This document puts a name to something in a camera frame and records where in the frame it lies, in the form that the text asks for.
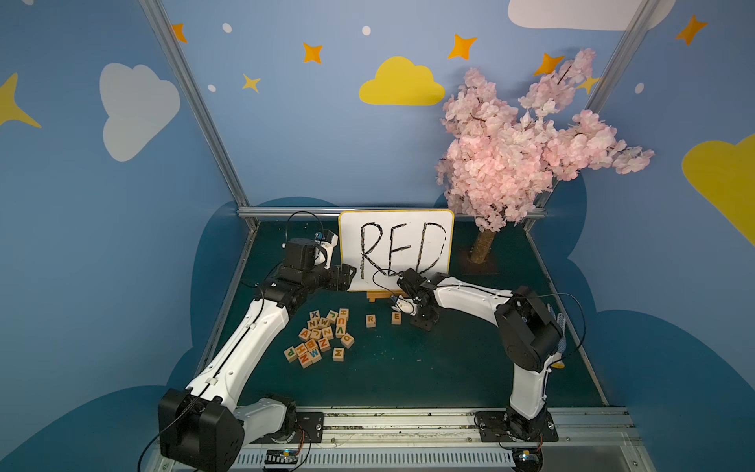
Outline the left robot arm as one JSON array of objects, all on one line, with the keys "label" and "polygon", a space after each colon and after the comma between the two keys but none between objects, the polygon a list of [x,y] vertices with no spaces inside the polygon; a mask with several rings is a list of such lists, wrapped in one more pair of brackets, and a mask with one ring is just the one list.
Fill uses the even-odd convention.
[{"label": "left robot arm", "polygon": [[161,455],[199,471],[227,471],[246,444],[300,437],[293,400],[268,395],[242,407],[241,393],[271,342],[307,298],[319,289],[348,290],[356,273],[350,265],[317,265],[292,279],[288,269],[276,267],[214,359],[186,389],[169,389],[159,401]]}]

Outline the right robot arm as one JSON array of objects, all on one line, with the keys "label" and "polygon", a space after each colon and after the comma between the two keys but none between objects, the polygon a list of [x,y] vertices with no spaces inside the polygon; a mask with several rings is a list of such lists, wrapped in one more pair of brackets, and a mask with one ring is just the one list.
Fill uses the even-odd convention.
[{"label": "right robot arm", "polygon": [[399,273],[402,296],[393,308],[412,317],[411,324],[431,330],[440,310],[456,310],[487,321],[499,329],[508,359],[513,363],[509,405],[503,412],[474,415],[485,443],[556,442],[558,432],[547,406],[547,383],[552,365],[562,359],[564,331],[542,298],[531,288],[495,290],[439,273],[431,278],[414,269]]}]

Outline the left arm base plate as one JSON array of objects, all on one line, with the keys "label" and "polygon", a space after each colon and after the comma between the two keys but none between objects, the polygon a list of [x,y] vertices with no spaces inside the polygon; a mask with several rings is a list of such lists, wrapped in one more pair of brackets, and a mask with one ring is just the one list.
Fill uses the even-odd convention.
[{"label": "left arm base plate", "polygon": [[283,423],[283,440],[285,444],[320,444],[324,434],[324,413],[297,412],[288,414]]}]

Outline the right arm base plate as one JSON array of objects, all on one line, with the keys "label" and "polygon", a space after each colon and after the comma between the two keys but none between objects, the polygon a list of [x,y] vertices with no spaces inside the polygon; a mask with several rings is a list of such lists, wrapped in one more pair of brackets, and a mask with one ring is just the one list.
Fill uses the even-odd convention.
[{"label": "right arm base plate", "polygon": [[473,419],[483,443],[558,441],[556,424],[546,408],[533,419],[527,419],[510,408],[505,411],[477,411]]}]

